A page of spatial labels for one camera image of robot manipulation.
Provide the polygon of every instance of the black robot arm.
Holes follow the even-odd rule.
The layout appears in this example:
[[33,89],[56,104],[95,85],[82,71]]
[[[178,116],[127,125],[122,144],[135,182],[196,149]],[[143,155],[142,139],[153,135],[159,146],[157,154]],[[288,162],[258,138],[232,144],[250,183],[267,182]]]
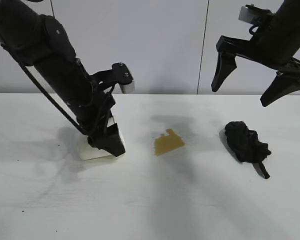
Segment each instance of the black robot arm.
[[276,13],[254,5],[242,7],[239,20],[252,24],[250,40],[221,36],[216,47],[218,64],[212,82],[216,92],[237,68],[239,56],[277,70],[277,76],[261,97],[264,107],[300,90],[300,0],[285,0]]
[[[52,16],[38,15],[20,0],[0,0],[0,43],[28,77],[88,143],[114,156],[125,152],[117,124],[108,126],[115,84],[123,93],[133,90],[133,77],[123,63],[111,70],[89,75],[68,39],[63,26]],[[77,123],[49,96],[26,66],[34,66],[75,114]]]

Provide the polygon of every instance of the cable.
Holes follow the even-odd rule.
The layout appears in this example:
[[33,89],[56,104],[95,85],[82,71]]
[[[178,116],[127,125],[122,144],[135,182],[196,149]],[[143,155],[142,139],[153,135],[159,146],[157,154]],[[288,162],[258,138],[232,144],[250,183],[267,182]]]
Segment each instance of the cable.
[[10,43],[5,39],[2,32],[0,31],[0,38],[2,39],[4,45],[6,47],[3,47],[8,51],[8,53],[11,55],[11,57],[19,64],[21,69],[24,71],[24,73],[28,76],[28,78],[33,82],[33,84],[41,91],[41,93],[55,106],[62,115],[70,122],[72,125],[78,129],[79,132],[81,132],[83,135],[86,135],[86,130],[83,129],[81,126],[77,124],[75,120],[69,116],[69,114],[49,95],[49,93],[40,85],[40,83],[37,81],[37,79],[31,74],[31,72],[27,69],[25,64],[19,59],[18,55],[15,53],[13,48],[11,47]]

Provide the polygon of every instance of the black cloth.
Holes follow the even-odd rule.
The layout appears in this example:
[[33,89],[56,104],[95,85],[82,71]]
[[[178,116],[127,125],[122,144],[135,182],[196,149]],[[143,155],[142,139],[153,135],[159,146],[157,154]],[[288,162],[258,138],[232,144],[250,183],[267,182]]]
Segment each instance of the black cloth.
[[248,162],[258,164],[264,178],[270,178],[263,160],[271,154],[268,150],[268,144],[262,143],[258,139],[258,133],[254,130],[249,130],[243,121],[229,122],[225,128],[226,141],[235,153],[240,162]]

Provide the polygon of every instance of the white tabletop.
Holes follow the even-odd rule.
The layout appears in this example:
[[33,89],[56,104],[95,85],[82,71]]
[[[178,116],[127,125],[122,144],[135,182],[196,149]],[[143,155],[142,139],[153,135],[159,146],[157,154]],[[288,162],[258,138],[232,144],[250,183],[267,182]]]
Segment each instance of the white tabletop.
[[[300,240],[300,96],[115,98],[126,154],[80,161],[42,95],[0,94],[0,240]],[[269,143],[270,179],[228,152],[231,121]],[[166,129],[185,146],[155,156]]]

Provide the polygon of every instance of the black towel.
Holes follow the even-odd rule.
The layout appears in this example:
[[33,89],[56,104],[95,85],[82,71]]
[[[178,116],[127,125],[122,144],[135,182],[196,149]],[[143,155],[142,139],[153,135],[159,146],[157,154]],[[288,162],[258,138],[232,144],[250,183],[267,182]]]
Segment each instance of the black towel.
[[258,164],[265,179],[270,178],[263,160],[271,154],[268,144],[258,139],[258,133],[249,130],[243,121],[229,122],[225,128],[226,141],[240,162]]

